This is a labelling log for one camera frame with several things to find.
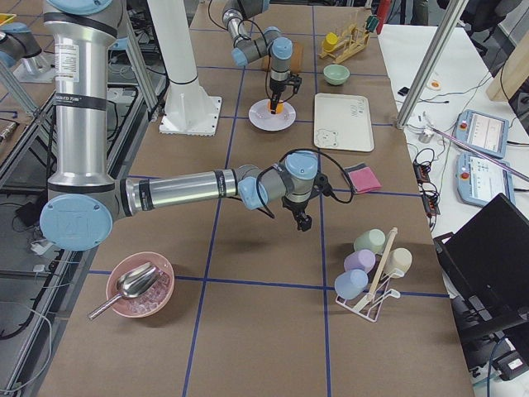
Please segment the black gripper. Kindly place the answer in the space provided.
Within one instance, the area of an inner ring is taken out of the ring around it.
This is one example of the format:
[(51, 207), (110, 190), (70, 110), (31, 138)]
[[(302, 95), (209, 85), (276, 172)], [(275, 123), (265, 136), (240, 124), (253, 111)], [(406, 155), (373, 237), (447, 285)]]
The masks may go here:
[(286, 196), (282, 197), (282, 206), (293, 214), (299, 231), (310, 230), (312, 228), (312, 217), (306, 213), (306, 209), (309, 202), (314, 198), (315, 195), (310, 194), (306, 199), (294, 202)]
[(270, 80), (269, 88), (271, 90), (271, 99), (269, 100), (269, 111), (271, 114), (283, 111), (283, 103), (280, 101), (284, 92), (286, 83), (282, 80)]

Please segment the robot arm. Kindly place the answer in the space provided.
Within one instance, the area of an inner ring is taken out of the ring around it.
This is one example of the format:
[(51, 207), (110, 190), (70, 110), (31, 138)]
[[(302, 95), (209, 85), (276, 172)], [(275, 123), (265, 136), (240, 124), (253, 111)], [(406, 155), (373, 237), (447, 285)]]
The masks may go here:
[[(147, 1), (166, 73), (167, 98), (160, 132), (214, 136), (222, 98), (199, 83), (183, 1)], [(222, 26), (231, 36), (232, 57), (245, 66), (264, 55), (271, 63), (271, 115), (282, 92), (301, 79), (291, 71), (293, 43), (276, 27), (252, 39), (243, 23), (264, 13), (269, 1), (226, 1)], [(307, 231), (306, 207), (314, 197), (317, 158), (308, 149), (287, 152), (276, 164), (211, 170), (166, 179), (128, 177), (124, 161), (108, 167), (107, 89), (111, 45), (130, 24), (125, 1), (43, 1), (43, 21), (55, 39), (57, 165), (47, 180), (48, 202), (40, 215), (43, 236), (66, 251), (90, 251), (110, 235), (113, 224), (157, 208), (236, 198), (264, 212), (280, 199)]]
[(279, 114), (282, 111), (281, 96), (288, 85), (293, 93), (298, 91), (300, 79), (291, 73), (293, 43), (275, 27), (261, 31), (251, 38), (244, 23), (269, 9), (269, 1), (227, 1), (222, 12), (222, 22), (233, 40), (232, 58), (236, 65), (246, 66), (254, 61), (269, 57), (270, 77), (269, 111)]

